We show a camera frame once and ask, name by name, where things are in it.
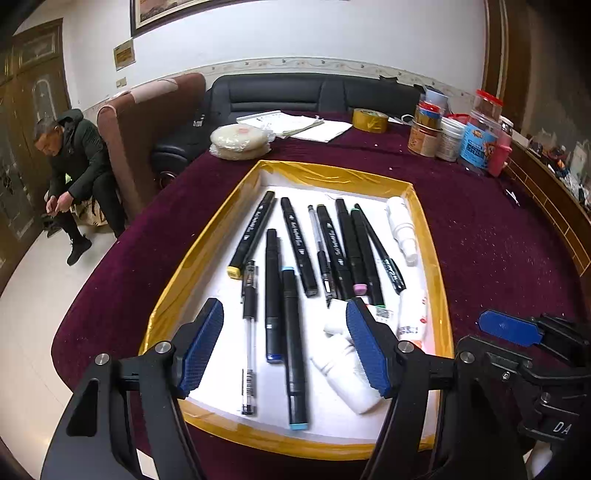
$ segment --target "black pants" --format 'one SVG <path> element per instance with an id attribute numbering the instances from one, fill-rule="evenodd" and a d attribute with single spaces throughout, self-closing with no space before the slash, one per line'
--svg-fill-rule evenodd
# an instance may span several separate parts
<path id="1" fill-rule="evenodd" d="M 106 172 L 99 175 L 85 192 L 84 198 L 76 199 L 74 202 L 88 200 L 91 196 L 99 202 L 100 209 L 105 214 L 107 223 L 113 229 L 115 236 L 121 235 L 125 231 L 125 211 L 117 197 L 117 182 L 112 172 Z M 56 222 L 70 236 L 73 242 L 82 238 L 78 230 L 78 225 L 74 216 L 70 212 L 60 212 L 56 215 Z"/>

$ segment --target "framed painting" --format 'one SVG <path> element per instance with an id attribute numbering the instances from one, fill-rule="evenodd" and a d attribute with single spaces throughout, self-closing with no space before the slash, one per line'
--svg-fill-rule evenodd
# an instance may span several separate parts
<path id="1" fill-rule="evenodd" d="M 130 0 L 131 36 L 158 27 L 185 15 L 249 0 Z"/>

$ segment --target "man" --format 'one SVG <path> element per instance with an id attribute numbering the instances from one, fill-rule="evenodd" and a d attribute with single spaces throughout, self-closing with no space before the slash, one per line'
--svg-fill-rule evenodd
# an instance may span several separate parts
<path id="1" fill-rule="evenodd" d="M 78 109 L 63 113 L 57 120 L 39 120 L 34 142 L 51 165 L 46 210 L 70 236 L 72 253 L 67 263 L 74 265 L 92 243 L 78 230 L 70 213 L 72 203 L 94 197 L 115 236 L 125 230 L 125 212 L 117 197 L 109 152 L 98 129 Z M 68 183 L 66 174 L 71 178 Z"/>

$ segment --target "blue gripper pad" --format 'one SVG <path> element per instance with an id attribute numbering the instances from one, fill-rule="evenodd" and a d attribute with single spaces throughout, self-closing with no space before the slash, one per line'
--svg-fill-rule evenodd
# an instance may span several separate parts
<path id="1" fill-rule="evenodd" d="M 521 346 L 538 344 L 543 337 L 535 323 L 494 310 L 481 313 L 478 326 L 483 332 Z"/>
<path id="2" fill-rule="evenodd" d="M 173 380 L 179 398 L 186 398 L 201 383 L 222 326 L 222 302 L 208 299 L 195 320 L 178 329 L 173 338 Z"/>
<path id="3" fill-rule="evenodd" d="M 347 302 L 347 328 L 367 375 L 369 384 L 384 398 L 392 397 L 388 357 L 398 343 L 389 326 L 378 323 L 360 298 Z"/>

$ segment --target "sofa armrest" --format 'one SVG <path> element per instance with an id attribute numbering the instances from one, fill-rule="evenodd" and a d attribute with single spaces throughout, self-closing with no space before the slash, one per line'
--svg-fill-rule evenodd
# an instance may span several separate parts
<path id="1" fill-rule="evenodd" d="M 158 193 L 150 167 L 152 146 L 192 118 L 204 93 L 203 75 L 188 73 L 140 85 L 100 109 L 97 125 L 130 221 Z"/>

